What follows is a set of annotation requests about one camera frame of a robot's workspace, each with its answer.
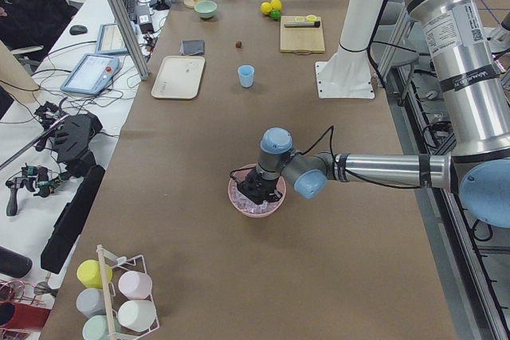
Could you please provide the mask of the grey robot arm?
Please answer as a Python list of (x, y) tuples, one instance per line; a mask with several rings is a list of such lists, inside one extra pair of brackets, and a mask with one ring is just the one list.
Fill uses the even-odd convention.
[(445, 155), (308, 155), (282, 128), (267, 130), (257, 164), (237, 190), (251, 202), (275, 203), (280, 179), (306, 198), (330, 180), (397, 189), (440, 188), (456, 194), (478, 220), (509, 225), (509, 106), (474, 0), (404, 0), (422, 25), (456, 144)]

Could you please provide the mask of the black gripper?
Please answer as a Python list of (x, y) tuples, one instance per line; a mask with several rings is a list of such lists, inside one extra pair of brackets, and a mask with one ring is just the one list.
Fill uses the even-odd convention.
[(275, 203), (280, 200), (280, 191), (277, 189), (279, 178), (266, 179), (256, 167), (252, 168), (245, 178), (236, 181), (237, 190), (255, 204), (264, 201)]

